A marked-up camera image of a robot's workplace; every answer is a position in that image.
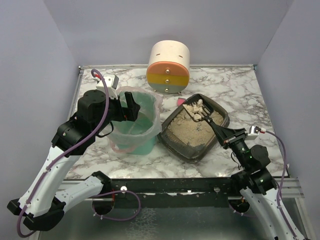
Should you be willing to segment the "dark litter box tray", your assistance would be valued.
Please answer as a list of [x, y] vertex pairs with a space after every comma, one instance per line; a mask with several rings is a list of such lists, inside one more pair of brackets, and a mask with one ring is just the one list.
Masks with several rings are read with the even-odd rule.
[[194, 122], [182, 105], [162, 123], [157, 137], [172, 154], [187, 163], [199, 162], [218, 142], [209, 124]]

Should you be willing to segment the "black slotted litter scoop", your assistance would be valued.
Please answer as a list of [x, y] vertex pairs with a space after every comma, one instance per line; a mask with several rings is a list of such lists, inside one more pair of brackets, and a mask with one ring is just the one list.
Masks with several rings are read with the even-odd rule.
[[184, 103], [182, 106], [194, 122], [205, 121], [212, 129], [217, 126], [212, 118], [214, 109], [203, 98], [191, 103]]

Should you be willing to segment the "clumped litter lump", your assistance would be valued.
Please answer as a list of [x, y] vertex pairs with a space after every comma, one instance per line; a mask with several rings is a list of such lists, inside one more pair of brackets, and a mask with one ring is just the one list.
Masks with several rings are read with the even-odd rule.
[[202, 99], [186, 105], [186, 110], [190, 114], [191, 118], [196, 122], [200, 121], [205, 116]]

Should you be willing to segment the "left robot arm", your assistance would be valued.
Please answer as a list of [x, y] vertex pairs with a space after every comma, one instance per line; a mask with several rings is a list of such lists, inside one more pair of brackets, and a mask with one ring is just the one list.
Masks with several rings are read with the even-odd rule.
[[137, 120], [140, 105], [131, 92], [126, 91], [124, 96], [126, 106], [122, 106], [119, 96], [112, 99], [100, 90], [89, 90], [78, 100], [77, 111], [57, 129], [48, 156], [30, 188], [7, 205], [18, 216], [18, 227], [24, 224], [32, 232], [49, 231], [68, 210], [85, 199], [111, 193], [112, 180], [101, 171], [67, 190], [59, 192], [58, 188], [87, 148], [96, 138], [103, 137], [100, 133], [107, 125]]

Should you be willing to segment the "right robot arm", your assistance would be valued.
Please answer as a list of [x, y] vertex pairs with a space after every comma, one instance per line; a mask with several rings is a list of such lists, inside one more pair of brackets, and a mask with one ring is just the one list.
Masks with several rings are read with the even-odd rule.
[[231, 129], [210, 123], [219, 144], [231, 149], [242, 170], [231, 176], [235, 188], [248, 202], [269, 240], [304, 240], [281, 198], [281, 186], [270, 174], [265, 146], [248, 147], [244, 128]]

